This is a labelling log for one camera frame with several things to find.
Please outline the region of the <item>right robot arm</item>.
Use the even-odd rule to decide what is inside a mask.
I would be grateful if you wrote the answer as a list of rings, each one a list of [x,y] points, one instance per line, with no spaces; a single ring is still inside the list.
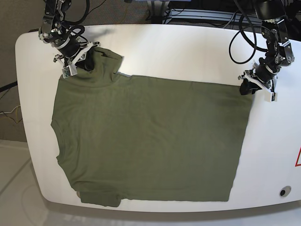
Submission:
[[[86,19],[90,10],[90,1],[86,1],[83,17],[71,22],[65,20],[66,11],[71,6],[70,0],[46,0],[42,25],[39,28],[39,39],[50,44],[60,53],[55,55],[53,61],[63,66],[63,74],[72,76],[81,68],[92,71],[95,63],[93,48],[99,42],[89,42],[83,36],[85,27],[81,23]]]

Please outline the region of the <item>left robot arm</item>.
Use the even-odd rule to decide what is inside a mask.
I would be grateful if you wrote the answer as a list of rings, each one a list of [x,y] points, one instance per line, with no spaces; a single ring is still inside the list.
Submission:
[[[242,84],[239,88],[241,95],[254,94],[264,86],[275,91],[274,78],[280,69],[290,66],[294,61],[291,43],[288,38],[285,24],[285,8],[280,0],[254,0],[254,10],[258,19],[262,21],[261,34],[266,39],[267,48],[257,46],[246,36],[242,21],[245,18],[241,15],[239,20],[239,31],[242,37],[255,50],[265,52],[264,58],[259,58],[259,64],[244,72],[241,76]]]

